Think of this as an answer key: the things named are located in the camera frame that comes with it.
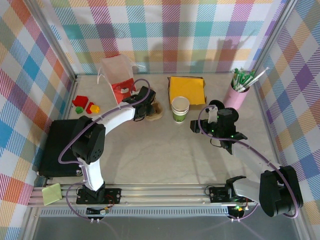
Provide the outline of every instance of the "paper cup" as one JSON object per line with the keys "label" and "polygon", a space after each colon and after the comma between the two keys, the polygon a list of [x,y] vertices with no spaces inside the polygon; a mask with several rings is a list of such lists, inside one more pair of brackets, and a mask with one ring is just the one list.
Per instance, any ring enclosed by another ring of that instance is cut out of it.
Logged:
{"label": "paper cup", "polygon": [[183,96],[177,96],[172,101],[172,113],[173,119],[177,123],[182,123],[186,119],[186,115],[189,111],[189,100]]}

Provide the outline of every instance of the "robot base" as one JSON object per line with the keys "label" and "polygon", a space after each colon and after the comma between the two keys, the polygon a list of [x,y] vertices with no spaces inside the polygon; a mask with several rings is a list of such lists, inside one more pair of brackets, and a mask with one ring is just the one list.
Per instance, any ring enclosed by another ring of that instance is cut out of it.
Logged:
{"label": "robot base", "polygon": [[105,188],[103,196],[96,198],[89,194],[85,188],[80,188],[77,191],[77,205],[92,205],[92,204],[119,204],[121,200],[121,188]]}

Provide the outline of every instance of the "wall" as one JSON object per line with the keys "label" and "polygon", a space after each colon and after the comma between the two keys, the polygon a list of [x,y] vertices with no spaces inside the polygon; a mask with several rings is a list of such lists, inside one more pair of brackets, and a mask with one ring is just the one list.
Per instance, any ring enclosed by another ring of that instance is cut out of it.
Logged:
{"label": "wall", "polygon": [[320,239],[320,2],[300,0],[264,63],[259,94],[280,160],[298,175]]}
{"label": "wall", "polygon": [[248,69],[286,0],[43,0],[76,73],[122,53],[140,73]]}
{"label": "wall", "polygon": [[71,80],[23,1],[0,6],[0,240],[14,240]]}

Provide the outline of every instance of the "pink cup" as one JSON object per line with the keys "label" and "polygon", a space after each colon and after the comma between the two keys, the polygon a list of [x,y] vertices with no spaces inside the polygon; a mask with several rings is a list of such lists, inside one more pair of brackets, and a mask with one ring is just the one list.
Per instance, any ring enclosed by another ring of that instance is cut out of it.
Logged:
{"label": "pink cup", "polygon": [[242,103],[244,102],[250,87],[248,87],[244,92],[237,92],[232,88],[233,82],[228,87],[228,90],[224,96],[223,104],[226,108],[234,108],[238,110]]}

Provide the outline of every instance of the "metal frame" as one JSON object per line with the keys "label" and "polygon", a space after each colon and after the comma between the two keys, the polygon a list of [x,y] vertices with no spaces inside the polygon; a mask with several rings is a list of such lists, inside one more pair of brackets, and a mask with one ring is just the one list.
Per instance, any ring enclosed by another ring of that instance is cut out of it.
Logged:
{"label": "metal frame", "polygon": [[44,16],[43,12],[41,11],[38,3],[35,0],[24,0],[25,4],[29,8],[29,11],[35,18],[36,22],[39,24],[40,29],[42,30],[44,36],[46,37],[49,45],[54,50],[55,54],[58,56],[64,70],[67,72],[68,76],[75,81],[77,75],[73,70],[72,66],[69,63],[67,56],[65,55],[63,49],[61,48],[54,32],[50,28],[46,17]]}
{"label": "metal frame", "polygon": [[[281,31],[285,27],[287,20],[289,19],[292,11],[295,9],[295,6],[297,5],[298,1],[299,0],[287,0],[287,3],[283,7],[282,13],[280,14],[277,22],[275,23],[274,29],[272,30],[272,33],[270,34],[264,47],[262,48],[262,51],[261,51],[257,61],[255,62],[253,69],[258,70],[259,68],[263,67],[264,62],[267,60],[267,57],[268,57],[272,47],[277,42],[277,39],[278,39]],[[262,98],[259,94],[259,89],[256,84],[254,84],[254,91],[255,91],[256,97],[258,98],[260,111],[261,111],[261,114],[263,115],[263,122],[264,122],[265,128],[267,129],[267,134],[268,134],[268,138],[270,140],[271,146],[272,146],[273,154],[275,156],[276,161],[279,163],[280,162],[280,154],[279,154],[279,151],[277,148],[276,141],[272,136],[272,130],[270,127],[270,123],[268,122],[268,116],[267,116],[267,113],[264,109],[263,101],[262,101]],[[300,238],[306,239],[306,240],[307,239],[315,239],[316,236],[312,230],[312,227],[311,227],[311,224],[310,224],[308,218],[306,217],[306,214],[307,214],[306,211],[302,208],[302,209],[300,209],[299,213],[300,213],[299,216],[294,219],[294,222],[295,222],[295,225],[298,230],[298,234],[299,234]]]}
{"label": "metal frame", "polygon": [[[263,65],[270,50],[274,43],[277,41],[281,30],[285,26],[290,13],[293,11],[295,5],[298,0],[288,0],[286,5],[283,8],[283,11],[277,20],[275,27],[268,38],[265,46],[263,47],[256,63],[254,64],[254,69],[258,69]],[[37,23],[40,25],[40,28],[43,31],[43,34],[47,38],[49,44],[58,55],[59,60],[61,61],[64,69],[68,73],[68,75],[72,78],[73,83],[71,87],[70,97],[68,99],[67,107],[65,112],[63,113],[63,119],[67,119],[71,110],[71,100],[75,96],[78,88],[78,83],[76,82],[76,74],[70,65],[66,55],[64,54],[58,40],[56,39],[53,31],[49,27],[46,18],[43,15],[39,5],[35,0],[25,0],[26,5],[28,6],[30,12],[35,17]],[[276,156],[276,159],[279,161],[279,152],[276,147],[276,143],[271,136],[270,125],[267,122],[266,112],[264,111],[262,105],[262,99],[258,94],[258,89],[255,86],[255,93],[259,99],[260,110],[264,115],[264,124],[268,129],[268,137],[272,142],[273,153]],[[23,218],[23,227],[20,231],[19,239],[32,239],[36,230],[37,222],[39,217],[41,216],[43,210],[45,209],[57,209],[57,207],[62,207],[63,209],[68,209],[66,203],[66,191],[70,185],[62,185],[62,200],[52,203],[48,207],[44,207],[43,199],[42,199],[42,188],[35,187],[31,199],[27,208],[27,211]],[[204,190],[207,184],[115,184],[108,185],[108,188],[121,188],[122,189],[122,198],[120,204],[117,205],[116,208],[124,209],[128,208],[140,208],[140,207],[178,207],[183,209],[185,207],[193,207],[193,208],[212,208],[212,207],[225,207],[225,206],[235,206],[236,203],[210,203],[210,199],[207,195],[205,195]],[[72,205],[75,205],[76,200],[76,190],[77,187],[73,187],[70,191],[70,201]],[[77,209],[82,209],[85,207],[99,207],[99,205],[88,205],[88,206],[76,206]],[[305,214],[302,214],[298,219],[296,219],[296,226],[299,232],[299,235],[302,239],[310,239],[311,231],[304,224],[306,221]]]}
{"label": "metal frame", "polygon": [[[69,209],[66,192],[70,184],[62,184],[62,200],[44,206],[42,189],[33,189],[27,211],[23,217],[20,240],[33,239],[40,217],[77,217]],[[106,188],[121,188],[121,200],[112,207],[108,217],[198,217],[198,216],[228,216],[228,206],[242,206],[245,202],[211,203],[205,194],[208,184],[114,184]],[[74,209],[85,215],[86,208],[105,207],[102,204],[76,205],[77,188],[74,186],[69,192],[68,199]],[[214,184],[214,187],[224,187],[224,184]]]}
{"label": "metal frame", "polygon": [[[211,203],[205,189],[208,184],[114,184],[106,188],[120,188],[121,200],[117,207],[199,207],[199,206],[245,206],[243,202]],[[214,184],[214,187],[224,187],[224,184]],[[56,201],[48,207],[67,207],[66,192],[69,184],[62,184],[62,200]],[[74,186],[69,191],[68,199],[76,205],[76,190]],[[44,207],[42,197],[43,187],[35,187],[28,207]],[[77,207],[101,207],[102,204],[77,205]]]}

